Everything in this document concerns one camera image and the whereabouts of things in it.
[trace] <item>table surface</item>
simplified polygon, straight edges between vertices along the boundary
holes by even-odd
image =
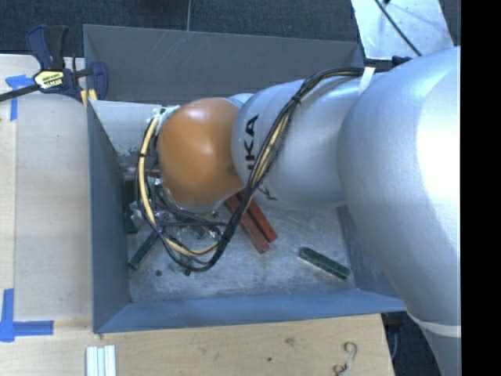
[[[30,57],[0,55],[0,93],[9,90],[5,77],[31,75],[37,69],[36,60]],[[53,97],[36,92],[23,104],[37,104],[47,99]],[[23,163],[17,161],[16,139],[23,116],[20,112],[16,121],[10,121],[10,105],[9,101],[0,103],[0,296],[4,289],[20,282],[14,280],[15,258],[19,259],[16,255],[16,171],[22,170]],[[58,273],[56,268],[52,277],[65,280],[68,275]],[[83,374],[85,349],[90,345],[116,346],[120,376],[332,375],[335,374],[333,367],[345,364],[348,359],[345,342],[354,342],[358,347],[350,374],[395,374],[380,315],[372,314],[105,335],[92,332],[90,317],[69,316],[55,321],[52,336],[18,337],[12,343],[0,342],[0,375]]]

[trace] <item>yellow cable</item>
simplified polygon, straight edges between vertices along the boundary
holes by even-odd
[[[145,186],[145,179],[144,179],[144,164],[145,164],[145,156],[146,152],[148,151],[148,146],[150,144],[151,137],[157,128],[157,122],[158,122],[158,115],[153,117],[153,120],[150,123],[150,126],[146,130],[146,135],[144,138],[144,141],[141,146],[141,150],[139,151],[139,160],[138,160],[138,184],[139,184],[139,193],[141,195],[142,199],[142,204],[144,205],[146,215],[148,216],[148,219],[151,221],[151,223],[157,227],[157,222],[155,221],[155,215],[153,214],[153,210],[151,209],[150,206],[150,200],[148,199],[148,193],[146,192],[146,186]],[[186,256],[193,256],[193,255],[205,255],[209,253],[210,251],[213,251],[216,249],[218,246],[218,242],[213,243],[209,247],[205,249],[197,249],[197,250],[187,250],[179,245],[177,245],[173,240],[170,240],[169,238],[166,238],[165,236],[164,240],[165,242],[174,249],[175,251],[179,252],[180,254],[186,255]]]

